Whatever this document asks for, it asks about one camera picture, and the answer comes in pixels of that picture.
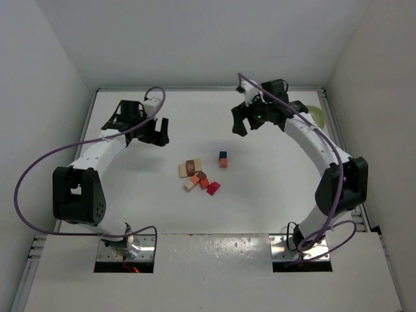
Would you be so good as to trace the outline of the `natural wood hotel block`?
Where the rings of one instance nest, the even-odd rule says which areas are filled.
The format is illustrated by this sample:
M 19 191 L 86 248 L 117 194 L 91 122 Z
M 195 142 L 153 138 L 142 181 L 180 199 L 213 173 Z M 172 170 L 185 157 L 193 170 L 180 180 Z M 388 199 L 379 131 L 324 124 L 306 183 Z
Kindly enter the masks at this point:
M 187 166 L 186 166 L 185 163 L 179 164 L 179 177 L 180 178 L 186 178 L 186 177 L 188 177 L 188 174 L 187 174 Z

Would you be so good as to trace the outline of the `brown printed rectangular block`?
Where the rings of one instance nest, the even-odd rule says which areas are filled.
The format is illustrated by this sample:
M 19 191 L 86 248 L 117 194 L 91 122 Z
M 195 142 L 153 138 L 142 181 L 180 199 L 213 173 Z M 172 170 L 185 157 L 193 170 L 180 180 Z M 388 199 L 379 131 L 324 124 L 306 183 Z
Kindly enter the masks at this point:
M 196 172 L 195 170 L 195 163 L 193 160 L 188 160 L 185 163 L 186 166 L 186 173 L 188 176 L 193 176 Z

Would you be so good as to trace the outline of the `salmon cube block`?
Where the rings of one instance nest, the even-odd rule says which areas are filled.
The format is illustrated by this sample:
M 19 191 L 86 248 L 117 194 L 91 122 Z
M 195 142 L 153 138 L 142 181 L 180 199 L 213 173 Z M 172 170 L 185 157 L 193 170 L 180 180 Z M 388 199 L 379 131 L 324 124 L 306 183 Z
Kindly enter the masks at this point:
M 197 185 L 200 182 L 200 178 L 197 175 L 194 175 L 190 178 L 190 181 L 194 184 Z

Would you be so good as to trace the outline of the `orange cube block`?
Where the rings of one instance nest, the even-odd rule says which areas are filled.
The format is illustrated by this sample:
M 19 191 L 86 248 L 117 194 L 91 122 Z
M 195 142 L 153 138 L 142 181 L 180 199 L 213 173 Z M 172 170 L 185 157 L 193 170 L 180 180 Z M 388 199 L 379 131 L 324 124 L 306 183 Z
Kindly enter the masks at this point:
M 221 168 L 227 168 L 228 167 L 228 159 L 227 158 L 220 158 L 219 165 Z

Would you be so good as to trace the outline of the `natural wood cube block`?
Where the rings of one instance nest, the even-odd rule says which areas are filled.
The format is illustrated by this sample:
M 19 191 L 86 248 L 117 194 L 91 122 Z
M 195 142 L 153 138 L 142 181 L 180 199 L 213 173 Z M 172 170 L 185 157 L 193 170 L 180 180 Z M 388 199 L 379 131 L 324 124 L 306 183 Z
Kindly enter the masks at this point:
M 194 187 L 196 186 L 196 184 L 189 179 L 185 184 L 184 184 L 184 188 L 187 192 L 190 192 L 194 189 Z

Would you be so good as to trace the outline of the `brown cube block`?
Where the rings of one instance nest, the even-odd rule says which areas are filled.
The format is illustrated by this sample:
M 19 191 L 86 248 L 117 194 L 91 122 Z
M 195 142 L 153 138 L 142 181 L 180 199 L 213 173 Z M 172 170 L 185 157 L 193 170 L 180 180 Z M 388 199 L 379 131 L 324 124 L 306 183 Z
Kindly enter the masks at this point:
M 207 178 L 207 175 L 204 173 L 204 172 L 198 172 L 197 174 L 196 174 L 196 176 L 200 179 L 200 180 L 204 180 L 204 179 L 206 179 Z

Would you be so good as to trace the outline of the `green plastic bowl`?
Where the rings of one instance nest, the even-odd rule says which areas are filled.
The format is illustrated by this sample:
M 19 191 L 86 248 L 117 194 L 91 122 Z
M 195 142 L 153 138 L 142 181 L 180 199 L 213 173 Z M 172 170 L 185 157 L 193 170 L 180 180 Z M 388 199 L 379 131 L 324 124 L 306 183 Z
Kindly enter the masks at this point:
M 324 129 L 325 125 L 326 125 L 326 122 L 325 122 L 325 115 L 324 115 L 322 109 L 320 109 L 316 106 L 311 106 L 311 105 L 307 105 L 306 107 L 308 108 L 309 113 L 312 116 L 312 119 L 314 120 L 316 125 L 320 129 Z

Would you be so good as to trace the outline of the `red-orange cube block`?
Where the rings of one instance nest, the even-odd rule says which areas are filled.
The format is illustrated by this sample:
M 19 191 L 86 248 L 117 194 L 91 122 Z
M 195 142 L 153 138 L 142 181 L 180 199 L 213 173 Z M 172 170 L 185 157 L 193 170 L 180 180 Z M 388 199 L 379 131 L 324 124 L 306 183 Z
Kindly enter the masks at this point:
M 200 180 L 200 186 L 202 189 L 208 189 L 210 186 L 210 182 L 207 178 Z

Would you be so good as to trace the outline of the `magenta roof block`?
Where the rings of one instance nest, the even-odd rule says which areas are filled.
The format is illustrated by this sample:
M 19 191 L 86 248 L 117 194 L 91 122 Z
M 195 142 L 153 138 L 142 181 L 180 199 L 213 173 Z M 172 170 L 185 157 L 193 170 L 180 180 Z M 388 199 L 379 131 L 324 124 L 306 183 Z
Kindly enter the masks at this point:
M 214 182 L 212 182 L 209 186 L 208 186 L 208 188 L 207 188 L 207 193 L 209 194 L 209 195 L 211 195 L 211 196 L 213 196 L 217 191 L 218 191 L 218 189 L 221 187 L 221 184 L 220 183 L 218 183 L 218 182 L 216 182 L 216 181 L 214 181 Z

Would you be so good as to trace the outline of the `natural wood long block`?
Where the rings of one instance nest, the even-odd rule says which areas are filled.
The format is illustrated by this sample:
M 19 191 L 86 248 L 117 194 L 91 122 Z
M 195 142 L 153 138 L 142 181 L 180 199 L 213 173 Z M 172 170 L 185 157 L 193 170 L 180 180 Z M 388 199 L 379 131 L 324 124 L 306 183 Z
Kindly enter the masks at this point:
M 194 161 L 194 169 L 195 172 L 201 172 L 202 169 L 202 160 L 201 159 L 193 159 Z

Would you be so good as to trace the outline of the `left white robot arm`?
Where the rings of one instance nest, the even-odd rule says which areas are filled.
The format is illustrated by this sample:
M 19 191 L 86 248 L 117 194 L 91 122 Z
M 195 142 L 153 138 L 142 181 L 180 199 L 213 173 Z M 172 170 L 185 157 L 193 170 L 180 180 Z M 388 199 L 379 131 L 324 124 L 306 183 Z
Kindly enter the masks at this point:
M 53 172 L 53 215 L 57 220 L 84 226 L 101 236 L 105 246 L 126 252 L 133 245 L 131 227 L 113 218 L 107 208 L 100 177 L 114 158 L 137 139 L 163 147 L 169 142 L 168 119 L 156 130 L 159 99 L 121 100 L 93 143 L 69 166 Z

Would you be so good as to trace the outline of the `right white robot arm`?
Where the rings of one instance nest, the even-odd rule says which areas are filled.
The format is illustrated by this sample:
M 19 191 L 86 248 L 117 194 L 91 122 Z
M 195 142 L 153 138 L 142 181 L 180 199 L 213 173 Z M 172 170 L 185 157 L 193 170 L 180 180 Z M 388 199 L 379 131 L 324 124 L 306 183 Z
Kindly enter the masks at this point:
M 295 226 L 288 247 L 303 252 L 316 244 L 347 211 L 367 199 L 369 166 L 363 157 L 349 155 L 323 133 L 301 101 L 289 101 L 288 84 L 277 79 L 257 84 L 239 76 L 237 92 L 244 101 L 232 108 L 233 133 L 245 137 L 269 122 L 292 138 L 311 159 L 320 174 L 315 191 L 315 206 Z

